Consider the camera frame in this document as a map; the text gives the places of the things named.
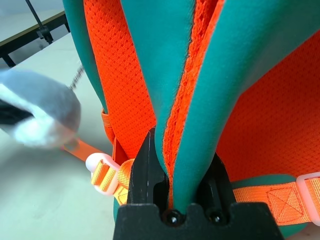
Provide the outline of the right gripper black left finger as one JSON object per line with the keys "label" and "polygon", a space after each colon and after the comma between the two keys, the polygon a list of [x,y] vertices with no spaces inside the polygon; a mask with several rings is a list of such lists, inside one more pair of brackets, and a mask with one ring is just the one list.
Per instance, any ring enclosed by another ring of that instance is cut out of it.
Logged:
{"label": "right gripper black left finger", "polygon": [[131,167],[128,202],[167,205],[168,193],[168,177],[159,163],[155,148],[155,129],[151,128]]}

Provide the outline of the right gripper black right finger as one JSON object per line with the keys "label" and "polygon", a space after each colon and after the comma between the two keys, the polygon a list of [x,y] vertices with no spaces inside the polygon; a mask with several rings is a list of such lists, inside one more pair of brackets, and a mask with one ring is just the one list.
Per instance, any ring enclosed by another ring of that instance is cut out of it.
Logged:
{"label": "right gripper black right finger", "polygon": [[229,207],[236,202],[227,170],[217,153],[198,186],[196,202],[202,207]]}

